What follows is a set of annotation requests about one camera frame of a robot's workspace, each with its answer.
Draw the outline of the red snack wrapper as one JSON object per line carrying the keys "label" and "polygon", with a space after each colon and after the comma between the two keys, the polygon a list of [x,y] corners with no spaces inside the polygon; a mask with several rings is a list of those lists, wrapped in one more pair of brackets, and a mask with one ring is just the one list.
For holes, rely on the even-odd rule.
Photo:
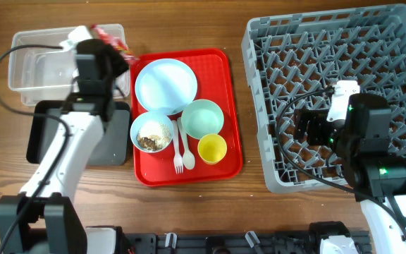
{"label": "red snack wrapper", "polygon": [[108,34],[98,25],[92,25],[90,31],[97,39],[101,39],[105,44],[110,44],[130,66],[135,65],[140,60],[119,37]]}

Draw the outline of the light blue bowl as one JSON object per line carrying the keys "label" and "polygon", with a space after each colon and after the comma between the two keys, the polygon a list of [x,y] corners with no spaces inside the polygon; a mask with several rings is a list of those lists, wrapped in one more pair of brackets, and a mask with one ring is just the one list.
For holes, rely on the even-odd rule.
{"label": "light blue bowl", "polygon": [[141,152],[156,153],[167,148],[174,134],[172,121],[164,114],[148,111],[132,123],[130,137]]}

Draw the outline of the rice and food scraps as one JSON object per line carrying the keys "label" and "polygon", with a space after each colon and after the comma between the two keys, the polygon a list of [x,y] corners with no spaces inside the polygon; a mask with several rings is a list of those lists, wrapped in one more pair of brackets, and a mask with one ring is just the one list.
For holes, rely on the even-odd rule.
{"label": "rice and food scraps", "polygon": [[156,121],[146,122],[137,134],[137,141],[143,150],[157,152],[171,142],[171,132],[167,125]]}

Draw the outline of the yellow plastic cup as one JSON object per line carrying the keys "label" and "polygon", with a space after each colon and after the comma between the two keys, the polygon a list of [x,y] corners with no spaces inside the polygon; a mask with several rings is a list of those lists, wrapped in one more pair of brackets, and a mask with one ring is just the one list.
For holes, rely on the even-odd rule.
{"label": "yellow plastic cup", "polygon": [[197,151],[206,164],[214,165],[226,156],[228,146],[222,136],[210,133],[199,140]]}

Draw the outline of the mint green bowl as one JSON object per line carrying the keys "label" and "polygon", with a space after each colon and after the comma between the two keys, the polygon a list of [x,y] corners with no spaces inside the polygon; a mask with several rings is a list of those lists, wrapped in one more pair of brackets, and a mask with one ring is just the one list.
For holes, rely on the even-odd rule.
{"label": "mint green bowl", "polygon": [[197,99],[184,108],[181,123],[185,132],[200,140],[207,134],[218,134],[224,125],[223,111],[208,99]]}

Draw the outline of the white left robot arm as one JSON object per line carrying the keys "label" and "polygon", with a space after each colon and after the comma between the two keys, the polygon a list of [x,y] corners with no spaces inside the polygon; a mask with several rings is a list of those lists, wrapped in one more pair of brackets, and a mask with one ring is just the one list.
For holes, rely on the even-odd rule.
{"label": "white left robot arm", "polygon": [[132,253],[119,226],[84,227],[73,207],[78,182],[95,147],[125,157],[130,108],[113,99],[125,59],[100,39],[75,48],[78,91],[63,101],[60,116],[32,113],[58,122],[38,169],[17,195],[0,198],[0,253]]}

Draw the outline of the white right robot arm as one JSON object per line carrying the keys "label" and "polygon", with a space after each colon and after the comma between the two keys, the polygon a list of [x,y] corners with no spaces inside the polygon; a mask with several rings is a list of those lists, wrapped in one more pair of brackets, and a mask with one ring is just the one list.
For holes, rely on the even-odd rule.
{"label": "white right robot arm", "polygon": [[391,153],[391,108],[385,98],[359,93],[330,123],[328,110],[295,110],[296,139],[325,145],[340,158],[343,175],[366,217],[377,253],[406,253],[406,158]]}

